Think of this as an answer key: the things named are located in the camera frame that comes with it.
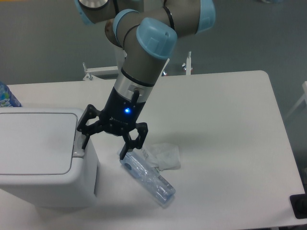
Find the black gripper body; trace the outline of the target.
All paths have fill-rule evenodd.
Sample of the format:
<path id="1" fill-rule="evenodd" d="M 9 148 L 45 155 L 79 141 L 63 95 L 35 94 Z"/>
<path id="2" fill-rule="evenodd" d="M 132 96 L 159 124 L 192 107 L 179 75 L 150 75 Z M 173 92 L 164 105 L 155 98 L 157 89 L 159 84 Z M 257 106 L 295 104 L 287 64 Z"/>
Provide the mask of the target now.
<path id="1" fill-rule="evenodd" d="M 135 129 L 136 121 L 145 105 L 144 102 L 138 102 L 140 96 L 140 90 L 136 88 L 129 100 L 113 88 L 104 109 L 99 115 L 103 131 L 121 136 L 123 132 L 130 132 Z"/>

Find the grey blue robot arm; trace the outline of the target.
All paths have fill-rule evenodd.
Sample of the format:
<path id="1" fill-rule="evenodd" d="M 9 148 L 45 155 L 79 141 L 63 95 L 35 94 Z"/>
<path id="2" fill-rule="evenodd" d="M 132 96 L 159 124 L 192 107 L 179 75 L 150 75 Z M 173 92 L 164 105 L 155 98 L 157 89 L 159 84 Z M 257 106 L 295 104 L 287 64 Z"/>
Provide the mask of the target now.
<path id="1" fill-rule="evenodd" d="M 111 40 L 126 52 L 104 109 L 90 104 L 79 120 L 82 148 L 100 132 L 121 136 L 123 159 L 143 146 L 148 126 L 137 119 L 177 40 L 212 28 L 215 6 L 211 0 L 165 0 L 161 8 L 140 12 L 133 0 L 77 0 L 75 5 L 85 24 L 112 20 Z"/>

